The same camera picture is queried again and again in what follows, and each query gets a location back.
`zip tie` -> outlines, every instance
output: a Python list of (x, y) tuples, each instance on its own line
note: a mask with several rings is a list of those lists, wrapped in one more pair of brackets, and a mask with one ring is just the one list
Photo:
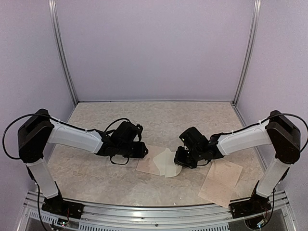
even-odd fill
[(53, 116), (52, 116), (52, 118), (55, 119), (55, 120), (57, 120), (57, 123), (58, 123), (58, 124), (61, 122), (61, 120), (59, 120), (59, 119), (56, 118), (56, 117), (53, 117)]

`robotic arm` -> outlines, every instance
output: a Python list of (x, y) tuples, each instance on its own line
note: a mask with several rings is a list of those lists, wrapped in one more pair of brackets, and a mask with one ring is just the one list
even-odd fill
[(148, 149), (141, 142), (143, 127), (131, 122), (122, 122), (111, 131), (86, 130), (51, 117), (46, 109), (40, 109), (18, 130), (19, 156), (26, 164), (31, 178), (40, 186), (45, 196), (42, 210), (80, 218), (83, 205), (63, 200), (53, 180), (43, 150), (47, 143), (62, 144), (86, 150), (101, 156), (122, 155), (127, 158), (144, 158)]
[(187, 148), (179, 147), (175, 164), (196, 168), (200, 160), (210, 162), (236, 151), (272, 144), (276, 155), (263, 177), (256, 184), (249, 201), (231, 204), (233, 218), (249, 216), (270, 210), (269, 196), (284, 179), (291, 164), (300, 157), (300, 131), (279, 111), (271, 112), (268, 119), (230, 133), (214, 134), (208, 140), (195, 127), (180, 135)]

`speckled tabletop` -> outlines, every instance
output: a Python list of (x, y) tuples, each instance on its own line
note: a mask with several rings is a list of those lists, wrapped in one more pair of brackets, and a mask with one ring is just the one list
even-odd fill
[[(127, 117), (144, 127), (142, 141), (176, 151), (179, 135), (195, 126), (205, 136), (241, 128), (229, 103), (124, 102), (79, 103), (69, 122), (84, 128), (104, 130), (115, 119)], [(243, 166), (232, 199), (250, 196), (263, 171), (253, 149), (224, 159)], [(136, 171), (138, 160), (126, 166), (112, 165), (108, 157), (57, 145), (48, 166), (63, 197), (114, 205), (171, 206), (198, 205), (198, 197), (210, 165), (183, 168), (173, 178)]]

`lavender backdrop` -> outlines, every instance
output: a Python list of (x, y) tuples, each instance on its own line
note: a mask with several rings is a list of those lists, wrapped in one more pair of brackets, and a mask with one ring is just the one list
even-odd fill
[(231, 101), (253, 0), (59, 0), (81, 101)]
[[(47, 108), (67, 120), (73, 104), (64, 80), (47, 0), (1, 1), (0, 6), (0, 134), (18, 116)], [(6, 146), (17, 152), (17, 129), (13, 126)], [(51, 147), (45, 154), (47, 158)], [(0, 224), (12, 231), (26, 192), (33, 182), (22, 161), (7, 158), (0, 148)]]
[[(293, 113), (308, 121), (308, 1), (262, 0), (260, 21), (248, 76), (239, 101), (247, 124), (272, 110)], [(301, 122), (292, 119), (302, 131)], [(261, 149), (269, 164), (274, 150)], [(308, 230), (308, 149), (282, 183), (299, 230)]]

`black joint housing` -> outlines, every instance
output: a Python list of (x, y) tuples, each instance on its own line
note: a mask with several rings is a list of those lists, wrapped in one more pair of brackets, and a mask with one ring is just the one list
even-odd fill
[[(36, 114), (50, 116), (46, 109), (39, 109)], [(43, 150), (53, 128), (47, 117), (39, 115), (30, 117), (19, 128), (19, 157), (24, 163), (34, 163), (44, 157)]]
[(217, 148), (219, 137), (220, 135), (215, 135), (208, 140), (197, 128), (188, 128), (180, 135), (180, 139), (187, 150), (184, 147), (178, 147), (174, 163), (183, 167), (196, 168), (200, 160), (211, 161), (212, 159), (223, 158)]
[[(270, 116), (281, 114), (272, 111)], [(294, 164), (300, 158), (300, 130), (285, 116), (276, 116), (266, 126), (276, 155), (285, 164)]]
[(97, 155), (110, 156), (122, 155), (125, 158), (144, 158), (149, 150), (145, 143), (141, 142), (143, 127), (139, 124), (134, 125), (130, 122), (122, 122), (111, 136), (106, 132), (98, 131), (102, 137), (103, 145)]

